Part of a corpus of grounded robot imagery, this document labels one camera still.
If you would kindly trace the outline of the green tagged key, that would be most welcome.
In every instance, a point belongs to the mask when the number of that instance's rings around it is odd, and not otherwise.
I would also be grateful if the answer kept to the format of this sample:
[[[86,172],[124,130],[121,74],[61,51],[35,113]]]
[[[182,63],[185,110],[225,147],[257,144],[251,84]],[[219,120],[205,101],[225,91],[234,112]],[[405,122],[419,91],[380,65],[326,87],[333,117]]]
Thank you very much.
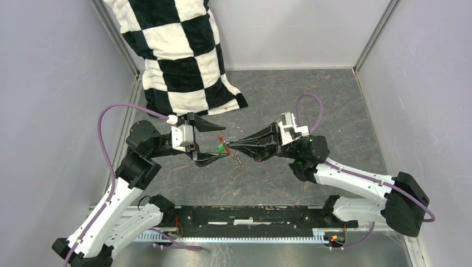
[[[217,147],[217,150],[218,152],[225,152],[226,151],[225,145],[224,144],[219,145]]]

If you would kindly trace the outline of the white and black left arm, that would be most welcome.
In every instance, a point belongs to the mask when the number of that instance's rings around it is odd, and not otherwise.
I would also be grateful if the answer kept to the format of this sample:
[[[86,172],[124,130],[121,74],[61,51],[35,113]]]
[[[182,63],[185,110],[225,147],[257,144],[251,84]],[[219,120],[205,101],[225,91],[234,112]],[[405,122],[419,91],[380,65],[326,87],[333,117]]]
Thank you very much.
[[[59,238],[52,249],[64,259],[65,266],[111,266],[114,259],[142,233],[157,226],[174,222],[174,204],[162,196],[135,215],[119,224],[118,220],[129,205],[140,196],[155,178],[161,166],[156,157],[186,154],[197,166],[206,166],[225,153],[200,152],[195,130],[210,132],[224,130],[191,112],[185,116],[170,115],[171,130],[161,134],[147,120],[134,123],[126,139],[127,153],[113,174],[104,196],[90,216],[68,238]]]

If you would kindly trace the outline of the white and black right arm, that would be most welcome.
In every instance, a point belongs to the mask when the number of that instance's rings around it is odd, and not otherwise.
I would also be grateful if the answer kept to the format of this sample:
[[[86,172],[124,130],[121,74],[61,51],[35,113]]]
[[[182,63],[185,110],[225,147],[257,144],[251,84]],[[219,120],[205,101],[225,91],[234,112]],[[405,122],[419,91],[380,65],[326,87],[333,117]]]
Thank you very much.
[[[326,138],[311,135],[307,126],[274,122],[248,137],[224,144],[256,162],[274,156],[292,159],[289,167],[298,180],[359,196],[330,199],[328,208],[321,212],[323,223],[329,227],[352,220],[380,222],[415,238],[423,223],[435,221],[428,209],[430,200],[412,175],[380,175],[341,164],[329,157]]]

